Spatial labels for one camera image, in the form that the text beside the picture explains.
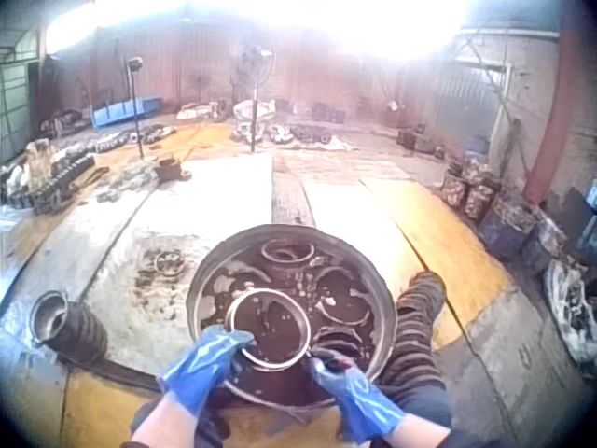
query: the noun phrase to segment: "person's left hand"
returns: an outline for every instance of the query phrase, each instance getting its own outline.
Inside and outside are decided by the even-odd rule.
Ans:
[[[228,378],[236,352],[253,340],[248,331],[207,327],[195,345],[158,377],[162,392],[174,392],[187,411],[199,416],[211,389]]]

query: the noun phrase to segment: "blue object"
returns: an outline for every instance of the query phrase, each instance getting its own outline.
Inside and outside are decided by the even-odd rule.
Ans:
[[[236,352],[253,339],[248,331],[207,327],[195,345],[158,378],[162,392],[174,392],[178,402],[198,417],[212,388],[228,378]]]
[[[311,363],[314,380],[336,399],[344,429],[356,443],[387,436],[402,422],[405,413],[356,366],[331,371],[321,359]]]
[[[153,115],[160,110],[161,98],[137,98],[136,104],[137,116],[139,118],[147,118],[148,116]],[[132,106],[132,100],[114,103],[108,107],[94,110],[93,115],[91,116],[94,128],[127,121],[133,118],[134,110]]]

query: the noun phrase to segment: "metal drum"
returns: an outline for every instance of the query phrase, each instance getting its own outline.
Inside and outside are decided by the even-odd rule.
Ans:
[[[333,403],[306,370],[309,347],[341,351],[373,380],[392,352],[397,323],[392,296],[363,254],[317,229],[283,224],[237,233],[195,273],[191,337],[209,325],[230,327],[231,319],[257,344],[235,358],[226,387],[283,411]]]

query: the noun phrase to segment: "metal pole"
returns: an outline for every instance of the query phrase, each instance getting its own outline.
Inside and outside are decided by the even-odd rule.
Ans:
[[[134,75],[129,69],[129,76],[131,77],[131,97],[132,97],[132,113],[134,114],[134,129],[137,132],[137,145],[139,146],[139,155],[141,159],[143,156],[143,146],[141,145],[141,134],[139,134],[139,118],[137,117],[137,97],[134,93]]]
[[[251,115],[251,152],[255,152],[255,132],[257,130],[257,87],[253,89],[253,114]]]

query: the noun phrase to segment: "person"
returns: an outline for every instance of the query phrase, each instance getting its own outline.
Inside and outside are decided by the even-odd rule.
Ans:
[[[396,301],[398,326],[392,355],[377,384],[354,363],[336,354],[342,369],[331,369],[319,357],[309,360],[314,380],[332,395],[342,416],[344,436],[357,443],[393,448],[501,447],[502,441],[481,442],[451,427],[446,386],[432,356],[433,324],[446,300],[439,275],[425,271],[409,281]],[[159,378],[164,395],[142,408],[124,447],[190,448],[221,446],[209,428],[205,403],[210,391],[229,375],[236,352],[253,335],[205,329],[194,347]]]

